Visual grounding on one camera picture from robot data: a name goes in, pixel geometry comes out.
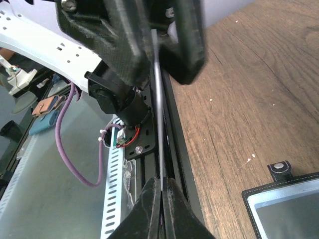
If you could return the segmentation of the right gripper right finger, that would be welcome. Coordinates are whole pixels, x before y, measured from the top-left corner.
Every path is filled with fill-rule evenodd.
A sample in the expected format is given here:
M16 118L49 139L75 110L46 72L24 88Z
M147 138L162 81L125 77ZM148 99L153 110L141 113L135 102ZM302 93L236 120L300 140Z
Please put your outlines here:
M213 239L214 235L196 217L173 178L164 178L163 218L167 239Z

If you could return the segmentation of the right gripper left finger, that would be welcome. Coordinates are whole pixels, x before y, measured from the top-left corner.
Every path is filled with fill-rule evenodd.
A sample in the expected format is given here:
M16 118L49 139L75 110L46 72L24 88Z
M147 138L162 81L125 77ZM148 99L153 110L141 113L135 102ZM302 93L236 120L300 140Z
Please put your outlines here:
M129 215L111 233L110 239L158 239L160 231L160 180L144 185Z

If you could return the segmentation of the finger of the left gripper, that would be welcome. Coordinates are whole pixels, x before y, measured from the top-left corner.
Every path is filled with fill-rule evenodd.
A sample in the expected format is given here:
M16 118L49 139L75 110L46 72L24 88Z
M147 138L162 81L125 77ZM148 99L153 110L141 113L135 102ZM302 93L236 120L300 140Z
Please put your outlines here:
M127 85L150 74L152 37L141 0L57 0L61 31L94 51Z
M149 10L150 26L158 30L161 67L178 83L192 84L206 60L201 2L151 0Z

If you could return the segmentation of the grey vip card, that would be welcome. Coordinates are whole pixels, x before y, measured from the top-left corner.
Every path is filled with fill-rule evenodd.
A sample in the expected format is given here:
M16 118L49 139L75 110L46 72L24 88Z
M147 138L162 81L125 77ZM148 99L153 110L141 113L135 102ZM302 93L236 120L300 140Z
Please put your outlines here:
M164 148L163 148L163 89L159 60L159 40L156 29L151 30L152 42L154 47L154 80L156 90L156 111L157 111L157 123L158 123L158 149L159 149L159 168L160 168L160 190L163 191L163 174L164 174Z

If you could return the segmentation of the black card holder wallet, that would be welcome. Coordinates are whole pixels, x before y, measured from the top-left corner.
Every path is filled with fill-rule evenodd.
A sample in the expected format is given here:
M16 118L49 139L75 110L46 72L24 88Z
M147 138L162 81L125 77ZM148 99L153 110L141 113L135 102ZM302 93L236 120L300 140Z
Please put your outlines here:
M294 176L289 161L267 166L273 182L242 192L258 239L319 237L319 174Z

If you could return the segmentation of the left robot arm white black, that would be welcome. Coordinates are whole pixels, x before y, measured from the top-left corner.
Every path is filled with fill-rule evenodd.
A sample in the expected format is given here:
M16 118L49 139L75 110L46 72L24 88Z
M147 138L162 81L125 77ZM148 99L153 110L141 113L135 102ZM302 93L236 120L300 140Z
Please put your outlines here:
M60 74L127 126L152 108L153 66L191 84L205 62L198 0L3 0L0 44Z

